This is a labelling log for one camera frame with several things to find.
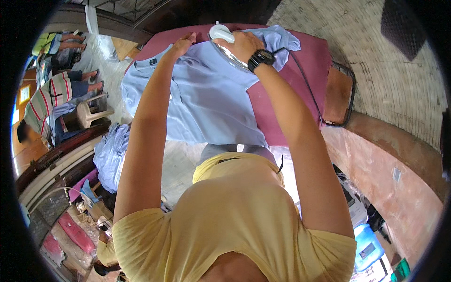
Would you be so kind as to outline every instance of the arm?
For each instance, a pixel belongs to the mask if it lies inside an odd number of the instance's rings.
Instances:
[[[143,91],[130,130],[129,147],[119,180],[114,223],[131,213],[160,207],[172,70],[175,61],[194,42],[195,33],[177,40],[158,62]]]
[[[215,42],[247,62],[263,43],[253,34],[234,32],[235,43]],[[293,88],[269,65],[254,70],[271,100],[279,126],[290,147],[302,208],[308,229],[353,238],[351,218],[341,185],[327,153],[326,143],[310,110]]]

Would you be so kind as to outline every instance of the plastic stool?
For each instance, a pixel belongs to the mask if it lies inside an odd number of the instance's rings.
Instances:
[[[110,106],[108,106],[108,109],[106,111],[101,111],[100,113],[95,113],[95,114],[91,113],[91,109],[89,108],[88,103],[90,101],[96,100],[98,98],[102,98],[105,95],[106,94],[101,94],[101,95],[89,98],[86,101],[81,102],[77,106],[77,117],[83,128],[91,127],[91,122],[93,120],[98,120],[98,119],[101,119],[102,117],[106,117],[106,116],[114,114],[114,109]]]

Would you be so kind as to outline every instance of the ironing board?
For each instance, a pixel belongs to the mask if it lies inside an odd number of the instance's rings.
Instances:
[[[143,47],[133,60],[146,60],[164,51],[169,44],[189,32],[196,32],[197,42],[208,40],[207,34],[213,24],[197,25],[184,28],[176,28],[155,34]],[[250,28],[267,28],[265,25],[224,23],[231,31]],[[327,74],[332,64],[327,41],[301,32],[290,32],[301,42],[301,51],[292,52],[301,64],[310,88],[315,97],[321,115],[324,112],[324,101],[326,96]],[[301,96],[310,109],[314,119],[318,122],[319,116],[314,101],[308,90],[302,74],[293,58],[290,56],[280,75]],[[248,89],[249,98],[255,114],[255,120],[259,129],[265,134],[266,141],[270,146],[287,146],[282,130],[277,123],[276,115],[272,109],[269,97],[260,82]]]

